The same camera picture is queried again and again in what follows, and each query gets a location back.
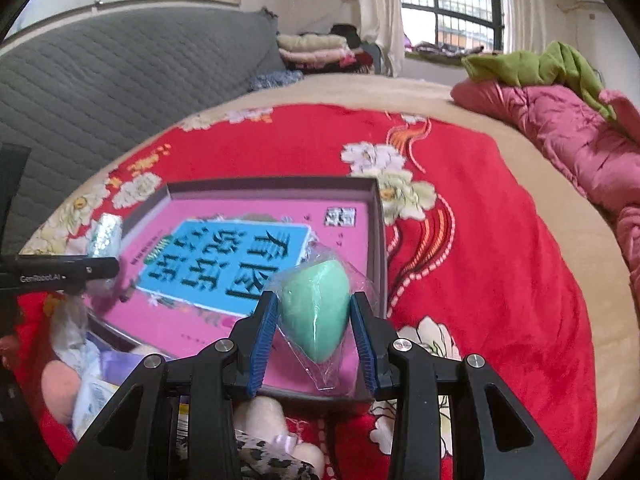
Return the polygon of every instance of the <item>white flower print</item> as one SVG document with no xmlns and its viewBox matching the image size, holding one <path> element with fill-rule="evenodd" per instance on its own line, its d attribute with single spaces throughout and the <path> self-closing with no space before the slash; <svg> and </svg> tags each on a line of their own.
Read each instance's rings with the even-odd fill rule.
<svg viewBox="0 0 640 480">
<path fill-rule="evenodd" d="M 192 132 L 193 130 L 206 130 L 213 124 L 218 122 L 213 116 L 207 112 L 201 112 L 199 114 L 193 114 L 187 117 L 178 127 L 184 132 Z"/>
<path fill-rule="evenodd" d="M 119 192 L 113 197 L 115 209 L 125 209 L 144 202 L 162 184 L 162 179 L 153 173 L 143 173 L 120 186 Z"/>
<path fill-rule="evenodd" d="M 50 218 L 33 234 L 21 253 L 64 254 L 68 236 L 66 228 Z"/>
<path fill-rule="evenodd" d="M 91 220 L 91 227 L 87 229 L 84 236 L 69 239 L 66 243 L 65 254 L 69 256 L 81 256 L 83 254 L 86 254 L 89 247 L 89 242 L 94 236 L 95 228 L 97 225 L 97 221 Z"/>
<path fill-rule="evenodd" d="M 225 119 L 231 124 L 238 124 L 245 119 L 252 121 L 259 120 L 262 116 L 269 115 L 273 112 L 273 108 L 249 108 L 248 110 L 236 110 L 226 114 Z"/>
<path fill-rule="evenodd" d="M 82 225 L 91 223 L 91 216 L 105 198 L 110 195 L 106 182 L 99 182 L 73 200 L 67 201 L 52 217 L 52 222 L 62 225 L 71 236 L 76 236 Z"/>
<path fill-rule="evenodd" d="M 447 327 L 434 322 L 428 316 L 421 320 L 417 329 L 412 326 L 402 327 L 398 331 L 398 337 L 419 344 L 432 355 L 460 361 L 460 352 Z M 376 417 L 376 428 L 371 430 L 369 438 L 378 444 L 380 452 L 387 455 L 391 454 L 393 444 L 396 403 L 396 400 L 374 402 L 369 409 L 369 413 Z M 444 458 L 447 454 L 453 454 L 449 397 L 439 396 L 438 403 L 440 405 L 440 457 Z"/>
<path fill-rule="evenodd" d="M 425 123 L 427 119 L 420 115 L 400 114 L 402 120 L 407 124 Z"/>
<path fill-rule="evenodd" d="M 366 170 L 352 176 L 372 176 L 378 180 L 382 210 L 386 225 L 393 225 L 398 218 L 425 219 L 425 210 L 433 209 L 436 190 L 429 182 L 412 182 L 407 170 Z"/>
<path fill-rule="evenodd" d="M 358 142 L 345 144 L 340 158 L 351 165 L 351 173 L 368 170 L 402 170 L 406 159 L 389 144 Z"/>
</svg>

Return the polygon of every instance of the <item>gray sofa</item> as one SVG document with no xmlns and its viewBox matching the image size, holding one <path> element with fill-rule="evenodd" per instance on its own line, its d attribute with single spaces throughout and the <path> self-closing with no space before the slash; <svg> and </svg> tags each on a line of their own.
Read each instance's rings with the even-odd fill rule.
<svg viewBox="0 0 640 480">
<path fill-rule="evenodd" d="M 146 6 L 13 36 L 0 50 L 0 144 L 32 151 L 3 252 L 126 151 L 283 70 L 276 27 L 266 12 Z"/>
</svg>

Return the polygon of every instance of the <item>pink box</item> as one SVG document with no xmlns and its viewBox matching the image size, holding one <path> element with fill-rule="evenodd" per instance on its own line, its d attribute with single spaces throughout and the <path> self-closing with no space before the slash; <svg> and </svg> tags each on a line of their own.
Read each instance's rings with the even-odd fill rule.
<svg viewBox="0 0 640 480">
<path fill-rule="evenodd" d="M 340 212 L 345 213 L 344 222 Z M 350 225 L 353 214 L 354 225 Z M 384 224 L 375 179 L 239 178 L 168 184 L 125 219 L 120 295 L 107 304 L 92 300 L 92 332 L 115 348 L 128 350 L 145 343 L 175 358 L 197 354 L 217 339 L 229 336 L 237 317 L 180 301 L 156 301 L 134 285 L 147 255 L 181 222 L 219 216 L 310 225 L 321 244 L 337 251 L 373 282 L 378 296 L 369 300 L 374 313 L 384 316 Z M 332 408 L 362 402 L 369 400 L 369 394 L 358 368 L 353 333 L 348 329 L 339 386 L 329 393 L 319 392 L 276 332 L 262 391 L 290 400 L 330 402 Z"/>
</svg>

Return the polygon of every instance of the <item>green makeup sponge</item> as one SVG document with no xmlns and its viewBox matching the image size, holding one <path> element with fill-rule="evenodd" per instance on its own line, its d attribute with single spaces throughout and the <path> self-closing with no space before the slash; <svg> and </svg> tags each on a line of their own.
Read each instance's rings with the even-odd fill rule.
<svg viewBox="0 0 640 480">
<path fill-rule="evenodd" d="M 338 348 L 347 327 L 349 298 L 349 278 L 337 260 L 301 270 L 283 284 L 284 331 L 313 362 L 324 363 Z"/>
</svg>

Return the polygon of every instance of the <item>blue book cover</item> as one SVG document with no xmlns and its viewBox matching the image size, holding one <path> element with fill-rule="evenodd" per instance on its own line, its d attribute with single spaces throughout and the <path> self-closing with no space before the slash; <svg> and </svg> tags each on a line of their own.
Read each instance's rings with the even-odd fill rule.
<svg viewBox="0 0 640 480">
<path fill-rule="evenodd" d="M 300 263 L 310 234 L 301 224 L 187 220 L 142 269 L 138 288 L 248 316 L 270 277 Z"/>
</svg>

